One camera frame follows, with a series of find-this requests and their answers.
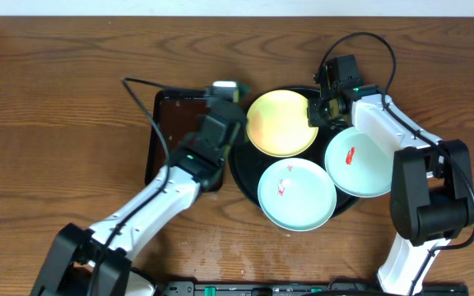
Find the yellow plate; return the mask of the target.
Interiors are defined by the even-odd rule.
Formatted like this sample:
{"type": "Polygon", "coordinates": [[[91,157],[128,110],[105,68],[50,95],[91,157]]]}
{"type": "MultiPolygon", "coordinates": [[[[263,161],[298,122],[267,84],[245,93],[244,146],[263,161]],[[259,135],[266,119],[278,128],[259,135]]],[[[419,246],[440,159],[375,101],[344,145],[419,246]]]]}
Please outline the yellow plate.
{"type": "Polygon", "coordinates": [[[260,95],[247,112],[249,140],[262,153],[273,157],[304,152],[318,135],[318,128],[309,125],[308,106],[308,99],[292,90],[260,95]]]}

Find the green yellow sponge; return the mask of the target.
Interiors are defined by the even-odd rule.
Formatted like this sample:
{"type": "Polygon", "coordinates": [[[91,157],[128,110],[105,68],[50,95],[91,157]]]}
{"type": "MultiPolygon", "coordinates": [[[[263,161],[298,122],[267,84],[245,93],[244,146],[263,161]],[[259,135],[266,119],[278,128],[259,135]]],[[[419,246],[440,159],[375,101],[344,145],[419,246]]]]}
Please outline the green yellow sponge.
{"type": "Polygon", "coordinates": [[[240,82],[237,84],[237,91],[238,91],[238,101],[241,101],[250,93],[249,87],[245,85],[244,83],[240,83],[240,82]]]}

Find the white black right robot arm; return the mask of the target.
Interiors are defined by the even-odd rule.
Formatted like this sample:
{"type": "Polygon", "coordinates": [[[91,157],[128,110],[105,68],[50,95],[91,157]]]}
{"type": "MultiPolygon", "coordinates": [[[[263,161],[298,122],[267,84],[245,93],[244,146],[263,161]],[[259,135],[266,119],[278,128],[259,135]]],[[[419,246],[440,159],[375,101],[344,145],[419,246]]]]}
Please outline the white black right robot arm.
{"type": "Polygon", "coordinates": [[[379,268],[386,294],[416,295],[436,256],[474,242],[474,189],[469,150],[443,141],[406,116],[377,85],[321,86],[309,121],[343,119],[393,161],[390,215],[397,236],[379,268]]]}

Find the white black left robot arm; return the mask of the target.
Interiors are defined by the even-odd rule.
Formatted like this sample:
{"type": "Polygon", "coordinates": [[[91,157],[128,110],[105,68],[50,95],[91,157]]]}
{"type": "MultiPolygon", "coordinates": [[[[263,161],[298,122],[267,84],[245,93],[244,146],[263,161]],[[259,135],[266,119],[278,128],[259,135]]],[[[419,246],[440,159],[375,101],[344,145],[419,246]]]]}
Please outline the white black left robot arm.
{"type": "Polygon", "coordinates": [[[199,119],[198,131],[184,138],[131,201],[89,229],[67,224],[57,233],[31,293],[154,293],[150,281],[133,274],[133,260],[166,223],[218,182],[229,150],[246,124],[236,103],[225,99],[211,103],[209,114],[199,119]]]}

